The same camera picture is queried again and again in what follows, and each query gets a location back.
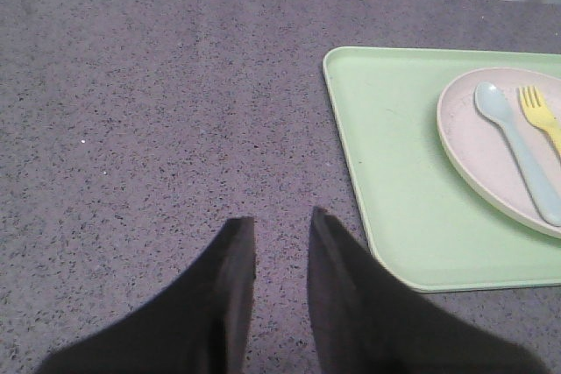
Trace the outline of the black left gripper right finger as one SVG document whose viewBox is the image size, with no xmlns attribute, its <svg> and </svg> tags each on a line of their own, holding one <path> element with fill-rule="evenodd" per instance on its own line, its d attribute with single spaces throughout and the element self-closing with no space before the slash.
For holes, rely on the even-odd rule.
<svg viewBox="0 0 561 374">
<path fill-rule="evenodd" d="M 309 228 L 309 317 L 324 373 L 545 373 L 389 273 L 322 208 Z"/>
</svg>

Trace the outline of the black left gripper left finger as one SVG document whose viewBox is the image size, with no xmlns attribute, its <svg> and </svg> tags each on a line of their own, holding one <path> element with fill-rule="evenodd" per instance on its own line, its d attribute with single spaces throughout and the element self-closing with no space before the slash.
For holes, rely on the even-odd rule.
<svg viewBox="0 0 561 374">
<path fill-rule="evenodd" d="M 170 286 L 49 356 L 40 373 L 240 373 L 252 313 L 254 220 L 232 218 Z"/>
</svg>

